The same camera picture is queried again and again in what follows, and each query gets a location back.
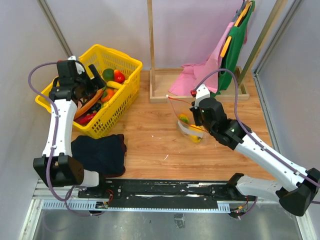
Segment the clear zip top bag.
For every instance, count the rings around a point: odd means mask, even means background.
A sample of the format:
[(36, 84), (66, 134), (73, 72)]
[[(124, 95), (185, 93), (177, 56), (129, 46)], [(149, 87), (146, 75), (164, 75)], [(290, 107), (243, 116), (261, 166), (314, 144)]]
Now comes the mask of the clear zip top bag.
[(196, 126), (190, 108), (192, 104), (182, 99), (166, 95), (167, 103), (175, 117), (177, 130), (193, 144), (205, 146), (208, 143), (208, 132), (203, 126)]

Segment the orange fruit toy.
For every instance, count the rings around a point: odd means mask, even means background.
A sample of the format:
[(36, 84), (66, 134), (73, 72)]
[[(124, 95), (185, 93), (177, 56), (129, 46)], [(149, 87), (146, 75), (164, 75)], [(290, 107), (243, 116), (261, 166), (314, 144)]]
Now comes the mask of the orange fruit toy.
[(190, 120), (189, 120), (188, 116), (187, 116), (186, 114), (184, 114), (184, 113), (180, 113), (180, 114), (178, 115), (178, 119), (179, 119), (180, 121), (182, 121), (183, 123), (187, 124), (187, 125), (190, 124)]

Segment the yellow banana bunch toy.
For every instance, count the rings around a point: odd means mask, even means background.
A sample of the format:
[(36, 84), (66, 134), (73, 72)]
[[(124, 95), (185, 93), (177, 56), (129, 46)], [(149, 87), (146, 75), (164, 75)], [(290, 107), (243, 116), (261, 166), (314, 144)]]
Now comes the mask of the yellow banana bunch toy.
[(196, 144), (200, 143), (203, 139), (203, 128), (201, 126), (191, 124), (188, 129), (191, 130), (191, 134), (188, 135), (191, 141)]

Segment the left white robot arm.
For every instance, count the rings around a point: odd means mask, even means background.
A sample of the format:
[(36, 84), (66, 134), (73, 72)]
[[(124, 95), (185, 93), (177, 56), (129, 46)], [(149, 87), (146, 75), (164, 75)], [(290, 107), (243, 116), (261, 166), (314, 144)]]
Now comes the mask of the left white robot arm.
[(52, 82), (48, 95), (40, 93), (50, 104), (50, 127), (41, 157), (33, 160), (33, 168), (49, 188), (81, 186), (101, 198), (107, 193), (107, 185), (100, 181), (96, 171), (85, 170), (82, 163), (73, 158), (71, 135), (78, 104), (87, 111), (103, 93), (105, 83), (96, 67), (91, 64), (87, 73), (75, 56), (55, 63), (58, 76)]

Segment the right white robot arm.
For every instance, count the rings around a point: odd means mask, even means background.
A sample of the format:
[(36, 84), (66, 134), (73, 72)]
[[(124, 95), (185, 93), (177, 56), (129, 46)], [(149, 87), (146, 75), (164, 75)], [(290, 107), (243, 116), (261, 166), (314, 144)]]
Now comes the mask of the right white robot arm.
[(190, 110), (197, 126), (203, 126), (221, 145), (255, 161), (275, 178), (270, 181), (235, 173), (226, 188), (230, 199), (255, 196), (278, 202), (295, 216), (305, 214), (320, 188), (318, 169), (306, 169), (275, 151), (245, 124), (228, 118), (215, 98), (198, 97)]

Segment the orange carrot toy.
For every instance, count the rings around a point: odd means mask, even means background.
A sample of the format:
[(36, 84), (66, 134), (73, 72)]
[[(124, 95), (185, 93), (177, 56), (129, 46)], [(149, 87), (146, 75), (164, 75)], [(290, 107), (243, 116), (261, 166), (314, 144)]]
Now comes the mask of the orange carrot toy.
[(74, 120), (85, 114), (103, 95), (104, 90), (99, 89), (93, 98), (86, 102), (80, 109), (78, 109), (74, 115)]

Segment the orange bell pepper toy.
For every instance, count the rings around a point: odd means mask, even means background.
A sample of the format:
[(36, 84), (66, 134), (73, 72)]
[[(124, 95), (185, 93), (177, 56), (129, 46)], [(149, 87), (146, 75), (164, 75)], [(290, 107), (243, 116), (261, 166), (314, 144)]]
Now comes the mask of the orange bell pepper toy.
[(115, 95), (114, 90), (111, 89), (111, 88), (107, 88), (107, 89), (104, 91), (104, 93), (102, 94), (100, 100), (101, 100), (102, 103), (106, 103), (106, 102), (108, 102), (109, 100), (111, 100), (114, 95)]

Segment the red bell pepper toy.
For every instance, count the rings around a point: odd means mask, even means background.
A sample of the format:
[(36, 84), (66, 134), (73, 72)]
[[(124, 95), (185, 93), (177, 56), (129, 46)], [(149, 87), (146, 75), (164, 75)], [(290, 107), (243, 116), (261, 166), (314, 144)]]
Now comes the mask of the red bell pepper toy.
[(122, 84), (126, 80), (125, 75), (118, 69), (115, 69), (113, 71), (113, 78), (114, 78), (114, 81), (119, 84)]

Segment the black grape bunch toy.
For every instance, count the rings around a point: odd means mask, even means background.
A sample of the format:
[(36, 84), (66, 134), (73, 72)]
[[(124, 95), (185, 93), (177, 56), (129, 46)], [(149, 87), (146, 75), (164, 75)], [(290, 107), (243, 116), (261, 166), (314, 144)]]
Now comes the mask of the black grape bunch toy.
[(98, 112), (102, 107), (102, 104), (99, 102), (96, 102), (90, 109), (89, 112), (90, 113), (94, 113), (94, 112)]

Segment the red chili pepper toy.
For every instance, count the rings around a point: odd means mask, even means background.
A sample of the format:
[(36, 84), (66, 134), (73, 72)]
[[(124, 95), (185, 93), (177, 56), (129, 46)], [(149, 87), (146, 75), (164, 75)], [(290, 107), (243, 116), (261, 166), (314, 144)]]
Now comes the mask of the red chili pepper toy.
[(97, 114), (97, 112), (88, 114), (88, 115), (83, 115), (75, 119), (74, 121), (80, 125), (87, 125)]

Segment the wooden clothes rack base tray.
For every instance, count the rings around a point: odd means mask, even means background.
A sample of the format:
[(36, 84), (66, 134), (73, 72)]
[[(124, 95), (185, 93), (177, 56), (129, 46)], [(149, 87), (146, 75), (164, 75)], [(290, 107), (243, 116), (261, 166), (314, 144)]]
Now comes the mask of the wooden clothes rack base tray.
[[(182, 71), (182, 67), (150, 69), (149, 100), (152, 104), (164, 104), (169, 100), (182, 100), (191, 103), (209, 96), (209, 90), (204, 85), (201, 85), (197, 90), (196, 98), (192, 97), (191, 94), (177, 96), (170, 93), (170, 87)], [(233, 102), (235, 97), (239, 102), (247, 101), (250, 98), (249, 91), (244, 83), (235, 89), (235, 83), (232, 82), (226, 90), (221, 90), (215, 98), (217, 101), (224, 103)]]

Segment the dark navy folded cloth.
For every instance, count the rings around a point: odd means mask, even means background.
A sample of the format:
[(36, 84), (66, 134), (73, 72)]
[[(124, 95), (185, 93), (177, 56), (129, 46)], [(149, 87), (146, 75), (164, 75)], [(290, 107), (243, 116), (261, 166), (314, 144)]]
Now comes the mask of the dark navy folded cloth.
[(107, 178), (122, 176), (126, 171), (127, 146), (123, 134), (98, 139), (80, 135), (71, 142), (71, 152), (85, 170), (102, 173)]

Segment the green garment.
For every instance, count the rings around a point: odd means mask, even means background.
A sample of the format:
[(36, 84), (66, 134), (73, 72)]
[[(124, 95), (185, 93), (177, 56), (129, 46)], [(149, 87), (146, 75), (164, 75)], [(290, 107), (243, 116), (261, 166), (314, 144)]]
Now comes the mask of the green garment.
[[(228, 69), (233, 73), (235, 72), (240, 51), (245, 42), (248, 22), (254, 9), (255, 1), (248, 1), (229, 31), (226, 43), (220, 53), (222, 57), (221, 69)], [(225, 71), (221, 71), (218, 74), (218, 88), (217, 90), (211, 91), (210, 96), (214, 98), (216, 95), (219, 95), (221, 91), (227, 90), (231, 82), (232, 76)]]

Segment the left wooden rack post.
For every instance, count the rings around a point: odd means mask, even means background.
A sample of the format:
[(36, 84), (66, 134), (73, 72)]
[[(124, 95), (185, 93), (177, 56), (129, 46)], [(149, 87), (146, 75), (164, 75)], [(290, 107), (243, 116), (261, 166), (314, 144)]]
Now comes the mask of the left wooden rack post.
[(149, 29), (149, 47), (150, 47), (150, 90), (151, 95), (156, 89), (156, 71), (155, 71), (155, 48), (154, 48), (154, 25), (153, 25), (153, 1), (147, 0), (148, 29)]

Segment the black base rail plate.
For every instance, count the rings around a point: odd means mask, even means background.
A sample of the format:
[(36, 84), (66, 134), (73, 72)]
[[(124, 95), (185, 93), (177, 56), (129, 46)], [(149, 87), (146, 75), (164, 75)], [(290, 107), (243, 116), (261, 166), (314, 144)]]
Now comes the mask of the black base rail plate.
[(142, 210), (210, 210), (218, 202), (253, 201), (233, 190), (226, 181), (155, 180), (110, 178), (105, 181), (106, 191), (96, 196), (90, 190), (80, 191), (80, 199), (107, 199), (113, 194), (113, 208)]

